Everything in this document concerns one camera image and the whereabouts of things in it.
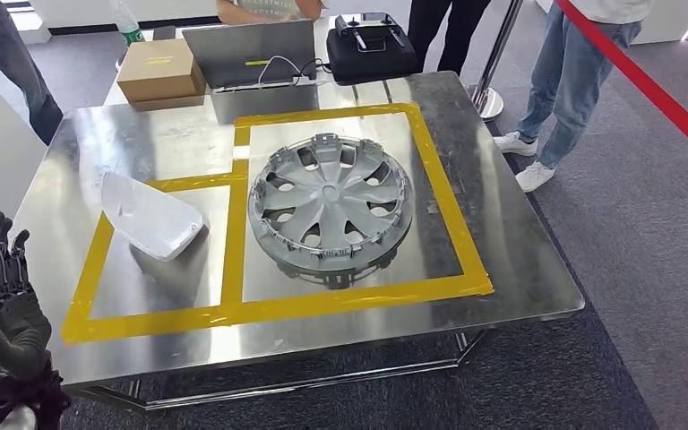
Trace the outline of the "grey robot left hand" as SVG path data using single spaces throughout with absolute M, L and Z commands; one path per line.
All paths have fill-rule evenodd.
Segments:
M 13 221 L 0 211 L 0 375 L 18 381 L 36 379 L 50 360 L 52 334 L 30 283 L 26 229 L 10 240 Z

